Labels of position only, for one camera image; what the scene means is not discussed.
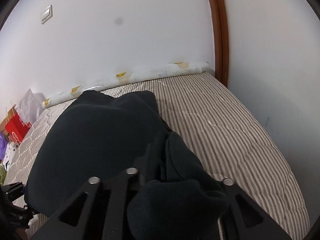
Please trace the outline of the white plastic bag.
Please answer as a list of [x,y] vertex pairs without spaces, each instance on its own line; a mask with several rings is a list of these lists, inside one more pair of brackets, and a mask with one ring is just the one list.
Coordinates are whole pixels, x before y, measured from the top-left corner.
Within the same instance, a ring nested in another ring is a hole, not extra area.
[[33,93],[31,89],[28,89],[15,106],[15,110],[25,124],[33,125],[44,111],[42,107],[44,100],[45,97],[42,93]]

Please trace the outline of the brown wooden door frame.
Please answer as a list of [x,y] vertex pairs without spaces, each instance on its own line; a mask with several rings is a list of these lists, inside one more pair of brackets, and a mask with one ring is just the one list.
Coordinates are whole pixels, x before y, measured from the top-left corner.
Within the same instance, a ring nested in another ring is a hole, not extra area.
[[229,33],[225,0],[208,0],[212,16],[215,78],[228,87]]

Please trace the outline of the white black spotted cloth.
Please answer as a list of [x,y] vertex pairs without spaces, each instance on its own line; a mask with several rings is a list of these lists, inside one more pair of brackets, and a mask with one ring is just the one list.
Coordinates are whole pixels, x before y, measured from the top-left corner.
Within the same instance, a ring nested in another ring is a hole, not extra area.
[[6,171],[9,170],[12,160],[15,154],[17,153],[18,147],[19,147],[19,144],[14,144],[14,143],[7,144],[7,149],[5,151],[4,159],[2,161],[2,164]]

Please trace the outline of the striped quilted mattress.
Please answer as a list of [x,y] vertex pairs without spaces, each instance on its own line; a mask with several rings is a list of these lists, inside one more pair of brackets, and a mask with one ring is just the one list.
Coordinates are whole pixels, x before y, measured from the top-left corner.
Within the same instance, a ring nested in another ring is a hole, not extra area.
[[292,238],[310,230],[296,178],[250,111],[208,73],[166,77],[103,90],[114,98],[148,90],[159,113],[214,179],[238,184]]

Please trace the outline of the purple bag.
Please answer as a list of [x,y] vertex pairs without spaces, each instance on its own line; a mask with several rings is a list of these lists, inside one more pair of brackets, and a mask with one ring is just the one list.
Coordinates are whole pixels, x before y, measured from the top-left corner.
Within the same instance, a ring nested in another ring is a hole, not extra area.
[[7,145],[8,145],[7,137],[2,132],[0,132],[0,160],[1,161],[3,161],[4,159]]

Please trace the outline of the white rolled paper yellow marks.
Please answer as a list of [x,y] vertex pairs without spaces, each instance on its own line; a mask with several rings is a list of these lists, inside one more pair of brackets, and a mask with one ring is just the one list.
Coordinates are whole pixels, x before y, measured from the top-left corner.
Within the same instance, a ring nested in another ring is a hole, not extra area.
[[200,74],[209,70],[208,62],[177,62],[170,63],[152,70],[144,71],[124,71],[115,74],[112,77],[103,78],[97,81],[89,82],[84,85],[75,86],[69,90],[55,94],[42,102],[42,107],[47,109],[49,107],[58,105],[78,98],[83,92],[88,90],[95,90],[97,92],[129,85],[132,83],[150,81],[155,79],[162,79],[166,77],[175,77],[191,74]]

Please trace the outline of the brown paper bag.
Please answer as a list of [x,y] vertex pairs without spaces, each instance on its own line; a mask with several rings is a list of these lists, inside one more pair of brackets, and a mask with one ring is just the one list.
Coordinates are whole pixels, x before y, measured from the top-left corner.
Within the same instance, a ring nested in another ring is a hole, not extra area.
[[6,117],[3,119],[3,121],[0,124],[0,131],[5,130],[6,124],[10,121],[10,119],[16,114],[15,105],[11,107],[11,109],[8,110]]

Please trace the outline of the black sweatshirt white lettering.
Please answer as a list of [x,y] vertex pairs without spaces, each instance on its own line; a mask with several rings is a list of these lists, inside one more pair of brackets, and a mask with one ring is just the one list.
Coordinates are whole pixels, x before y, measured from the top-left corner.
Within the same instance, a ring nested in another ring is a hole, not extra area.
[[228,202],[197,156],[161,118],[155,95],[84,92],[56,120],[29,173],[25,202],[52,216],[91,177],[137,168],[129,204],[136,239],[208,239]]

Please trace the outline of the white wall switch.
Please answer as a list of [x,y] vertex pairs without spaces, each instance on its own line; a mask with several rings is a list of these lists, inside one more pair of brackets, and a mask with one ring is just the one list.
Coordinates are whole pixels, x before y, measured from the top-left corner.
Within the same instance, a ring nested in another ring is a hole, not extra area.
[[49,19],[53,16],[53,7],[49,5],[42,13],[41,13],[41,24],[45,24]]

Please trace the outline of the red shopping bag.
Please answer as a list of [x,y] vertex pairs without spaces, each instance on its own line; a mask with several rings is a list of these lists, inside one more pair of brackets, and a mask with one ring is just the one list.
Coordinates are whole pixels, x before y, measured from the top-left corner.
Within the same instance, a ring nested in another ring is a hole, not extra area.
[[31,123],[25,123],[17,113],[14,114],[5,125],[5,130],[7,131],[9,137],[12,139],[12,141],[18,144],[23,141],[30,128]]

